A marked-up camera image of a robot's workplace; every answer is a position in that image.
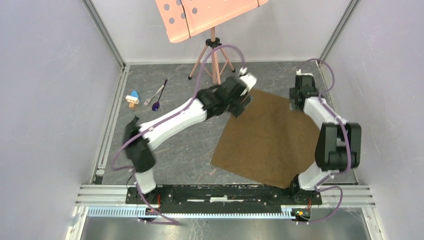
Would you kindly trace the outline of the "brown cloth napkin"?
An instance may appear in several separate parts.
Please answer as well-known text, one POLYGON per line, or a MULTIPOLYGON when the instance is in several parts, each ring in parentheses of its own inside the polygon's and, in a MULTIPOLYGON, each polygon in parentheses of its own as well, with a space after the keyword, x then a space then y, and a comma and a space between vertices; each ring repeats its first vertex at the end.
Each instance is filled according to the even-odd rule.
POLYGON ((287 188, 315 162, 320 129, 288 98, 258 89, 239 117, 231 116, 211 164, 261 184, 287 188))

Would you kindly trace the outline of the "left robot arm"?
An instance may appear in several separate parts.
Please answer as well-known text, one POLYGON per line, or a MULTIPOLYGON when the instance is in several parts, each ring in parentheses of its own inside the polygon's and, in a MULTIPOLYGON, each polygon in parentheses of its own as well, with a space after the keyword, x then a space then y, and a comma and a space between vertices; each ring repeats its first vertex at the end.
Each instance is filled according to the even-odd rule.
POLYGON ((195 97, 157 119, 138 124, 138 117, 134 117, 125 128, 123 149, 133 164, 139 199, 151 204, 157 198, 153 150, 182 130, 212 117, 224 113, 239 117, 251 102, 249 92, 256 83, 251 73, 229 76, 220 85, 199 90, 195 97))

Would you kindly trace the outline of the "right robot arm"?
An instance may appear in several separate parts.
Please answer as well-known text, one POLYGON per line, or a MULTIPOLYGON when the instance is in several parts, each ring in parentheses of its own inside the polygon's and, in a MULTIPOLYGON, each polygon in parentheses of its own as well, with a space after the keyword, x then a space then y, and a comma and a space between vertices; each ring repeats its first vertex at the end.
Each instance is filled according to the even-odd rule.
POLYGON ((288 191, 293 203, 302 204, 326 180, 359 166, 362 127, 341 117, 328 105, 311 73, 296 72, 289 99, 293 110, 302 111, 319 128, 314 162, 293 178, 288 191))

